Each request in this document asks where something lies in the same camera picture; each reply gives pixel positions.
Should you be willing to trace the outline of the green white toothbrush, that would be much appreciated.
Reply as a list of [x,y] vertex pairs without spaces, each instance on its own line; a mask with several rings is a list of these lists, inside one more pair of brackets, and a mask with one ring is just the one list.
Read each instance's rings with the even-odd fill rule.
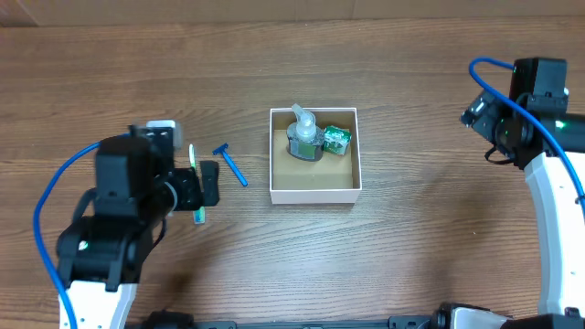
[[[194,171],[197,170],[197,161],[196,161],[196,150],[195,146],[191,143],[188,147],[188,157],[191,167]],[[193,212],[194,223],[196,225],[203,225],[206,223],[206,212],[204,207],[200,207],[198,210]]]

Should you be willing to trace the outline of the clear soap pump bottle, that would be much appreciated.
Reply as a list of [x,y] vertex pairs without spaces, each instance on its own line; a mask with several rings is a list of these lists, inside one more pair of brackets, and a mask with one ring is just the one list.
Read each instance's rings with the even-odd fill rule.
[[293,157],[309,162],[322,159],[324,131],[316,125],[315,115],[298,104],[292,106],[296,121],[287,128],[287,151]]

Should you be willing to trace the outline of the green white soap packet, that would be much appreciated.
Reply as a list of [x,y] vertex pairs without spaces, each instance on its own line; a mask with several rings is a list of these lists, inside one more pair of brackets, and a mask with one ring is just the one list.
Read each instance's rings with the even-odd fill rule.
[[331,154],[345,155],[351,139],[350,131],[329,125],[324,130],[324,150]]

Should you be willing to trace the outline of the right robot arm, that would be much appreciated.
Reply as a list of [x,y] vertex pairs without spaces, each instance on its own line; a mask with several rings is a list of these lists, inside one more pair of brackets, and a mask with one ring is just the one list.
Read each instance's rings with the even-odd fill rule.
[[462,303],[442,304],[427,328],[584,327],[584,118],[568,111],[568,63],[476,58],[481,93],[460,121],[523,171],[537,220],[541,288],[537,315],[514,319]]

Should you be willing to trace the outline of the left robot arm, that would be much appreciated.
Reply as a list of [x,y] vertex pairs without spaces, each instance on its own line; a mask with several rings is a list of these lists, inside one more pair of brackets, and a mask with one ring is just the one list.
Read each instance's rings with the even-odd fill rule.
[[122,328],[154,229],[177,211],[219,201],[218,163],[177,168],[172,143],[155,133],[111,137],[95,154],[96,186],[80,199],[58,238],[63,328]]

